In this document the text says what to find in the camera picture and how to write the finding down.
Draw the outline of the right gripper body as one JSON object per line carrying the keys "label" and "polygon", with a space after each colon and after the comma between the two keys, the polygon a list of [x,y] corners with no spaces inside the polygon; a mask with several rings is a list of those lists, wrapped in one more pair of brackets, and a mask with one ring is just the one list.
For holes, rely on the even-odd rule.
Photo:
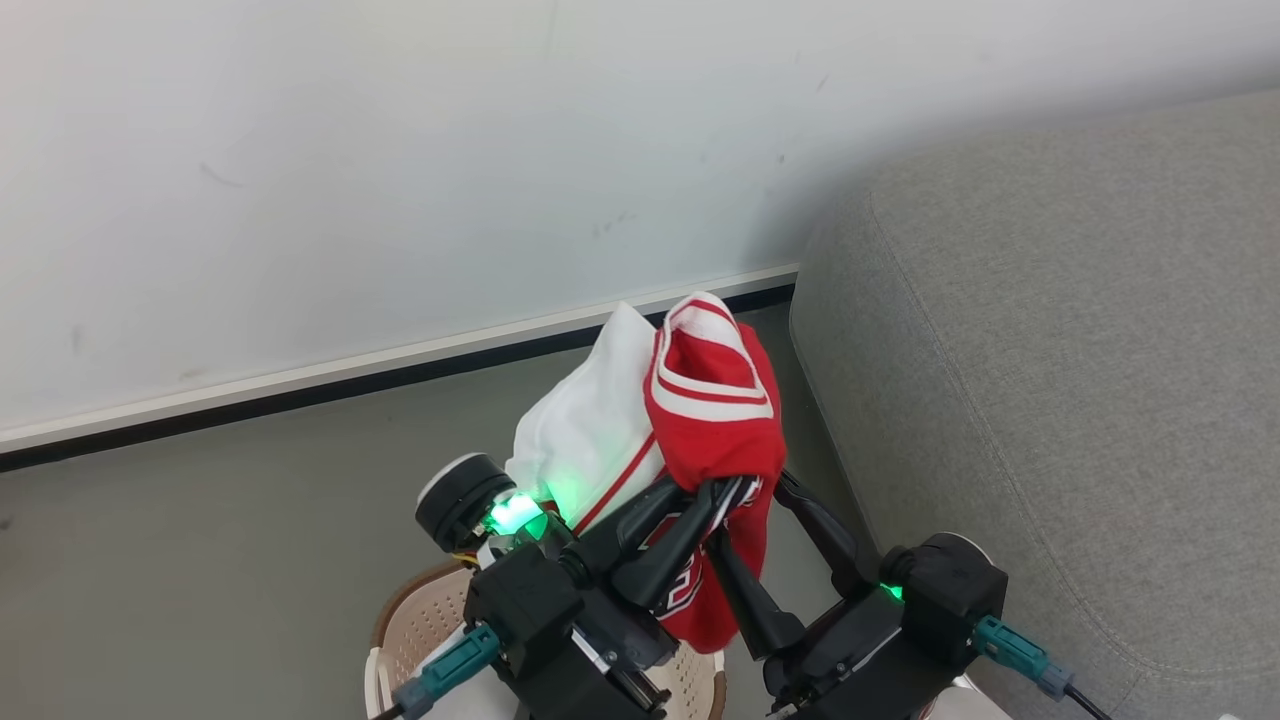
{"label": "right gripper body", "polygon": [[904,603],[878,587],[842,600],[768,657],[771,719],[919,719],[961,671],[902,633]]}

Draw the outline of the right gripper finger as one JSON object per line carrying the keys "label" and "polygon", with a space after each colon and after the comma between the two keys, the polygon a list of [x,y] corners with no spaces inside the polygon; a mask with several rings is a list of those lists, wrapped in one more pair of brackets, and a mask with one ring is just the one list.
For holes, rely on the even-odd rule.
{"label": "right gripper finger", "polygon": [[727,529],[709,536],[708,556],[753,660],[772,657],[803,639],[804,624],[774,602],[733,550]]}
{"label": "right gripper finger", "polygon": [[879,589],[878,560],[859,538],[790,471],[783,470],[774,500],[800,523],[829,569],[829,582],[846,600]]}

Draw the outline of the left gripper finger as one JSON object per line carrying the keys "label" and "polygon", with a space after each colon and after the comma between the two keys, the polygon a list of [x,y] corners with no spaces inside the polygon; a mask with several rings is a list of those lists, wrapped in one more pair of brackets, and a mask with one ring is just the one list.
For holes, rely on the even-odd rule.
{"label": "left gripper finger", "polygon": [[575,585],[672,585],[701,533],[701,495],[664,478],[562,550]]}
{"label": "left gripper finger", "polygon": [[660,478],[614,514],[623,561],[612,570],[612,591],[626,603],[655,612],[666,602],[686,561],[707,539],[727,596],[746,596],[746,565],[732,547],[724,520],[746,489],[745,479],[710,480],[689,493]]}

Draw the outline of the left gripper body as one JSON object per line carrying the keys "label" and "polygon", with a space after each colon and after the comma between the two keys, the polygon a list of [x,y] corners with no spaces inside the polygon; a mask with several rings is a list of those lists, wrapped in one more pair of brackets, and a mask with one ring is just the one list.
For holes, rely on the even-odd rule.
{"label": "left gripper body", "polygon": [[492,667],[534,719],[663,719],[669,693],[646,674],[676,639],[612,585],[571,582],[562,550],[584,532],[541,511],[504,536],[488,569]]}

